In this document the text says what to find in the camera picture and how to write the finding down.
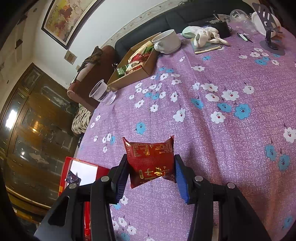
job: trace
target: white plate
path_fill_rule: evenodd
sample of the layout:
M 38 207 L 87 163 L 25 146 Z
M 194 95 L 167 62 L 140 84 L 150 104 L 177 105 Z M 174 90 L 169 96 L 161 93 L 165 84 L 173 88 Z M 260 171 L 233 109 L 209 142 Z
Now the white plate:
M 273 14 L 272 14 L 272 17 L 274 18 L 277 27 L 281 27 L 281 24 L 280 24 L 279 20 Z M 253 12 L 253 14 L 252 14 L 252 22 L 254 23 L 255 28 L 257 29 L 257 31 L 259 33 L 261 33 L 262 35 L 266 36 L 266 30 L 265 30 L 265 28 L 263 26 L 263 23 L 261 22 L 261 20 L 260 20 L 260 18 L 258 16 L 257 12 Z M 271 37 L 274 37 L 275 35 L 276 35 L 275 31 L 271 32 Z

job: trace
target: pen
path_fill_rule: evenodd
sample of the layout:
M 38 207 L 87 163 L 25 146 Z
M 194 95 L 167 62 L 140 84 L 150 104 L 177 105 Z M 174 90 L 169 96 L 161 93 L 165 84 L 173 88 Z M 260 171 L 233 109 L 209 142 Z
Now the pen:
M 248 39 L 243 34 L 241 34 L 240 32 L 238 32 L 237 35 L 238 35 L 238 37 L 240 37 L 244 41 L 248 42 Z
M 245 38 L 250 41 L 251 43 L 253 42 L 252 40 L 250 40 L 245 34 L 243 34 L 245 36 Z

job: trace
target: brown cloth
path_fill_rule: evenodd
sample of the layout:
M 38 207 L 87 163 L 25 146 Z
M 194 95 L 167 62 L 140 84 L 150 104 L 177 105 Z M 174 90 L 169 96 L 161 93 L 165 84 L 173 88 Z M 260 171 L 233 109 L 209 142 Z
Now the brown cloth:
M 96 46 L 91 56 L 87 57 L 83 61 L 81 67 L 77 70 L 77 72 L 79 73 L 86 66 L 87 63 L 92 63 L 92 64 L 100 63 L 102 53 L 103 51 L 98 46 Z

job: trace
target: table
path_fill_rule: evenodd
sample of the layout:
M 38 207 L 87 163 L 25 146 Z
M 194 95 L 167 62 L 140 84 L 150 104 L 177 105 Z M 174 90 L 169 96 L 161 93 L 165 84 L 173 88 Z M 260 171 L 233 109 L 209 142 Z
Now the table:
M 77 158 L 111 168 L 126 152 L 122 137 L 174 135 L 174 153 L 212 183 L 235 183 L 278 241 L 296 218 L 296 39 L 282 29 L 286 55 L 278 56 L 260 47 L 262 35 L 244 42 L 233 29 L 231 46 L 199 55 L 180 36 L 180 50 L 160 54 L 152 77 L 98 106 Z M 187 240 L 193 208 L 163 178 L 134 189 L 128 181 L 110 207 L 124 241 Z

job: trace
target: black sofa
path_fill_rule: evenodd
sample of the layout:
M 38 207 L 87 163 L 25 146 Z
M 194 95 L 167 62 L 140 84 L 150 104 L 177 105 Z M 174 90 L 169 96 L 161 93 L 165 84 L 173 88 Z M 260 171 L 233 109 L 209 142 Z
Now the black sofa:
M 213 19 L 213 11 L 227 14 L 234 9 L 241 9 L 247 14 L 253 13 L 253 8 L 242 0 L 194 0 L 172 8 L 150 19 L 120 38 L 115 44 L 115 50 L 121 60 L 131 47 L 150 36 L 169 29 L 181 33 L 187 26 L 208 25 L 206 21 Z

